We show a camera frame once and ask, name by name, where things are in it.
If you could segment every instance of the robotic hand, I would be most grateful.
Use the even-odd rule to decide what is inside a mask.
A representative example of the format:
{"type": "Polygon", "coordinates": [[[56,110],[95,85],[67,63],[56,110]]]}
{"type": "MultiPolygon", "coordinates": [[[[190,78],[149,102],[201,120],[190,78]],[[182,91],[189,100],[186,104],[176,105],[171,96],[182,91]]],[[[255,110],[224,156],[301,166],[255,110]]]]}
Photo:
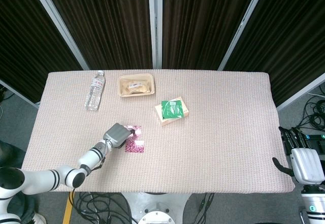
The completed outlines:
{"type": "Polygon", "coordinates": [[[325,189],[319,185],[325,180],[319,156],[316,150],[311,149],[306,135],[298,129],[291,130],[279,127],[284,148],[290,155],[292,169],[282,166],[276,158],[274,165],[279,171],[295,177],[297,182],[304,185],[302,198],[305,203],[310,224],[325,224],[325,189]]]}
{"type": "Polygon", "coordinates": [[[17,215],[7,213],[7,206],[15,194],[20,191],[26,195],[39,194],[55,190],[60,184],[78,188],[91,171],[102,167],[108,151],[121,148],[127,137],[134,133],[134,130],[129,131],[118,123],[114,124],[103,139],[78,160],[79,169],[61,166],[53,170],[31,172],[12,167],[0,168],[0,223],[21,223],[17,215]]]}

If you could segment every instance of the white shoe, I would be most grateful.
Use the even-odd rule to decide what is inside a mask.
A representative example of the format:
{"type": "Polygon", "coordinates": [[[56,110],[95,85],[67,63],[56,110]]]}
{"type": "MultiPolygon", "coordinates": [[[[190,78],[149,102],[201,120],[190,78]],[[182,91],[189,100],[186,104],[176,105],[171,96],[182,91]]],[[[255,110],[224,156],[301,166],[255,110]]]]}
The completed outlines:
{"type": "Polygon", "coordinates": [[[46,219],[44,216],[35,212],[34,217],[32,218],[35,224],[46,224],[46,219]]]}

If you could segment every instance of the beige knit tablecloth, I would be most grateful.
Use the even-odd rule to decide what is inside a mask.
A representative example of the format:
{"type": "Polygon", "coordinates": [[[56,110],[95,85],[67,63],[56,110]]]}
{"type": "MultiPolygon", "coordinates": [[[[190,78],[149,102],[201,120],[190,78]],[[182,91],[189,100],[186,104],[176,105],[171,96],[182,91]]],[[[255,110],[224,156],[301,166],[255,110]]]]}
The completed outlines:
{"type": "MultiPolygon", "coordinates": [[[[144,153],[113,149],[79,191],[282,193],[292,191],[279,120],[265,73],[192,70],[105,71],[97,112],[85,110],[96,71],[50,73],[24,170],[77,166],[114,123],[142,126],[144,153]],[[121,98],[121,75],[151,73],[155,94],[121,98]],[[189,116],[161,126],[155,105],[182,96],[189,116]]],[[[61,185],[57,191],[69,191],[61,185]]]]}

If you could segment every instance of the gray floor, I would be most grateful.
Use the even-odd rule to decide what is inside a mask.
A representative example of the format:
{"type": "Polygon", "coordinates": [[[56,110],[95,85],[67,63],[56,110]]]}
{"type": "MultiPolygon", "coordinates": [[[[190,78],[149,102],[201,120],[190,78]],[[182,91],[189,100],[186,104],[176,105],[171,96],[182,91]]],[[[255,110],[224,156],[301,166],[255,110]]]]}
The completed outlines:
{"type": "MultiPolygon", "coordinates": [[[[297,125],[302,110],[310,95],[304,95],[279,112],[280,125],[289,128],[297,125]]],[[[4,110],[0,119],[0,139],[23,150],[28,142],[37,115],[37,109],[18,96],[0,104],[4,110]]],[[[317,131],[304,130],[307,134],[317,131]]],[[[216,194],[207,213],[207,223],[257,223],[278,222],[300,223],[298,210],[303,206],[301,186],[296,184],[292,193],[286,194],[216,194]]],[[[37,195],[37,211],[44,215],[49,224],[62,223],[68,193],[43,193],[37,195]]],[[[186,204],[183,221],[192,223],[203,195],[194,194],[186,204]]],[[[71,222],[88,223],[73,213],[71,222]]]]}

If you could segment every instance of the black curtain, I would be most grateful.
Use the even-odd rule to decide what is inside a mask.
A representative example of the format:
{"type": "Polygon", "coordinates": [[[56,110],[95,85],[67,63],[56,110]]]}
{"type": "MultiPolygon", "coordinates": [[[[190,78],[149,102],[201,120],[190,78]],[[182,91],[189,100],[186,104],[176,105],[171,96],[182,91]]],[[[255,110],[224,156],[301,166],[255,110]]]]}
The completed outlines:
{"type": "Polygon", "coordinates": [[[149,0],[53,0],[91,69],[149,69],[149,0]]]}
{"type": "Polygon", "coordinates": [[[325,72],[325,0],[259,0],[225,70],[266,72],[287,100],[325,72]]]}
{"type": "Polygon", "coordinates": [[[50,72],[81,70],[39,0],[0,0],[0,79],[36,103],[50,72]]]}
{"type": "Polygon", "coordinates": [[[218,69],[251,0],[163,0],[162,67],[218,69]]]}

